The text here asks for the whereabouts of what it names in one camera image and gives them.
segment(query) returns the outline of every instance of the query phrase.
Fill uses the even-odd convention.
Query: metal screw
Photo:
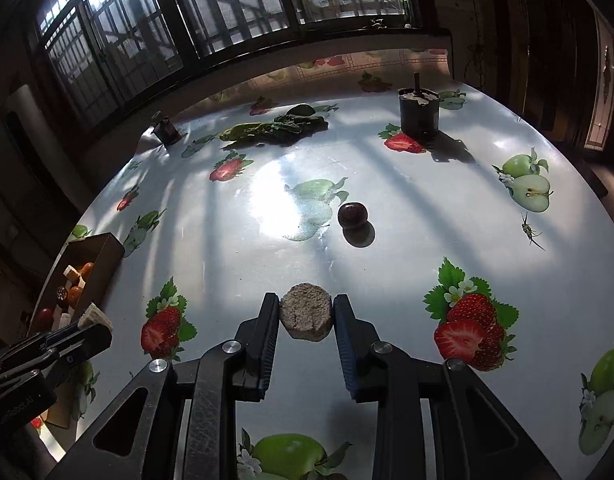
[[[447,368],[453,372],[460,372],[463,368],[465,368],[465,363],[458,357],[452,357],[447,360]]]
[[[241,348],[241,343],[239,341],[235,341],[234,339],[223,343],[223,352],[226,354],[235,354],[236,352],[239,352]]]
[[[376,341],[372,345],[372,348],[377,354],[388,354],[393,350],[393,347],[385,341]]]
[[[166,370],[169,366],[169,363],[164,359],[154,359],[151,363],[149,363],[149,370],[154,372],[155,374],[161,373],[161,371]]]

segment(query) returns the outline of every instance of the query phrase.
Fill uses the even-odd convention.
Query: brown box
[[[53,266],[49,278],[40,293],[34,310],[34,320],[31,323],[28,335],[33,335],[35,330],[35,317],[43,308],[53,308],[56,305],[56,289],[65,285],[67,278],[63,275],[68,265],[79,269],[88,262],[94,263],[94,268],[82,290],[80,300],[76,304],[72,323],[77,322],[82,316],[89,303],[95,303],[100,307],[107,287],[122,260],[124,247],[111,233],[94,235],[82,240],[69,242],[60,255],[58,262]],[[75,389],[72,384],[62,384],[56,388],[58,397],[56,403],[49,408],[47,422],[69,428],[71,420],[71,406],[73,404]]]

